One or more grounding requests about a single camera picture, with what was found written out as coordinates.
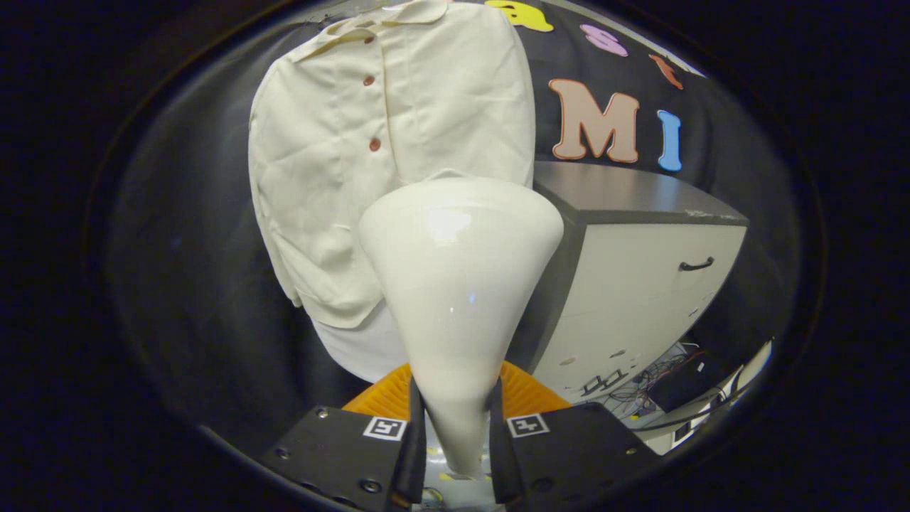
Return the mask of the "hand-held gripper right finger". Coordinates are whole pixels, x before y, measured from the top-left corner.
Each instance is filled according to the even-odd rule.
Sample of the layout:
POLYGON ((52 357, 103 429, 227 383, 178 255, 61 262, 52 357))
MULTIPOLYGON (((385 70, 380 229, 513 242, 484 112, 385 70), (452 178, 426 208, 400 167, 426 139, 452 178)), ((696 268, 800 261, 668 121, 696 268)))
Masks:
POLYGON ((660 463, 603 405, 571 405, 512 363, 501 366, 490 406, 491 479, 504 509, 595 510, 660 463))

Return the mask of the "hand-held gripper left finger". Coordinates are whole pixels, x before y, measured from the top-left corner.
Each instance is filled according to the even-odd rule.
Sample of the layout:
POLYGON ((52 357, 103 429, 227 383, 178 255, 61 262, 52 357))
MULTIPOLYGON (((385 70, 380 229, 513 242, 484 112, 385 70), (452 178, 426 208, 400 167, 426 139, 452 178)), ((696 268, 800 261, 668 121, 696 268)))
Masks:
POLYGON ((424 402, 407 364, 347 405, 319 405, 261 463, 339 508, 409 511, 422 499, 427 464, 424 402))

